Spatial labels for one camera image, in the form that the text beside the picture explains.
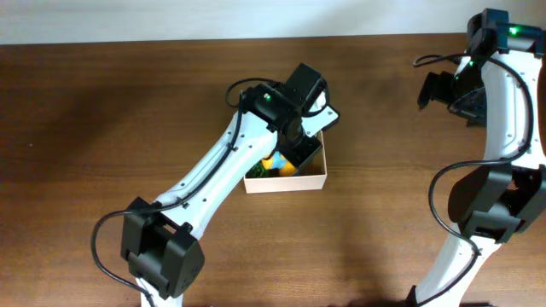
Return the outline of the orange and blue duck toy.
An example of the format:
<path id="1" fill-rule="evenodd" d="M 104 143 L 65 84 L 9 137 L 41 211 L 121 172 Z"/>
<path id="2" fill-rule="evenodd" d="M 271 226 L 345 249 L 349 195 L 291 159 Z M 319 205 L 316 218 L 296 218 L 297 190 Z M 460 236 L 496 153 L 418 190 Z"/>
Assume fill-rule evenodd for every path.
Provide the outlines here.
<path id="1" fill-rule="evenodd" d="M 280 177 L 291 177 L 298 172 L 298 168 L 278 151 L 262 159 L 261 165 L 268 171 L 278 171 Z"/>

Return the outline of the green round disc toy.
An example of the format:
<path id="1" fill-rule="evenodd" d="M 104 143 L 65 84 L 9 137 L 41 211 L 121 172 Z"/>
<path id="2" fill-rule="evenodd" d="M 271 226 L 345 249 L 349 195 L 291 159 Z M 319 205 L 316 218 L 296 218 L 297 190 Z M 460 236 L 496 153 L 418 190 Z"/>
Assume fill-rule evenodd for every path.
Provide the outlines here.
<path id="1" fill-rule="evenodd" d="M 270 176 L 270 171 L 267 170 L 261 162 L 255 164 L 246 174 L 247 178 L 266 178 Z"/>

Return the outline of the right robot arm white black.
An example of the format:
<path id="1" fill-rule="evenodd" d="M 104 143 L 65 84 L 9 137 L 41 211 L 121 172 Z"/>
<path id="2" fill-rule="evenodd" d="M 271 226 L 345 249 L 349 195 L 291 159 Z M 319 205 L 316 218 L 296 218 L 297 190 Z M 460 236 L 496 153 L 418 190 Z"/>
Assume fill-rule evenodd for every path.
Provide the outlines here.
<path id="1" fill-rule="evenodd" d="M 450 56 L 455 72 L 427 75 L 417 103 L 438 101 L 486 129 L 485 153 L 448 199 L 447 239 L 408 306 L 460 306 L 487 258 L 526 231 L 545 208 L 545 155 L 538 124 L 537 83 L 543 30 L 515 24 L 508 12 L 485 9 L 468 21 L 467 46 Z"/>

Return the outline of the pink open cardboard box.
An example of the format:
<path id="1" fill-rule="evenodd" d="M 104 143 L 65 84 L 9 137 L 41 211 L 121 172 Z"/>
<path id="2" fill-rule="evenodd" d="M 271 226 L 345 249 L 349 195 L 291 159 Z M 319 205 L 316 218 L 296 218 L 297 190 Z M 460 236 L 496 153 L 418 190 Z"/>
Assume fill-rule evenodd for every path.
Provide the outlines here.
<path id="1" fill-rule="evenodd" d="M 266 178 L 243 177 L 248 194 L 320 190 L 328 176 L 323 133 L 317 134 L 322 147 L 308 164 L 302 165 L 296 175 L 280 177 L 278 171 L 270 171 Z"/>

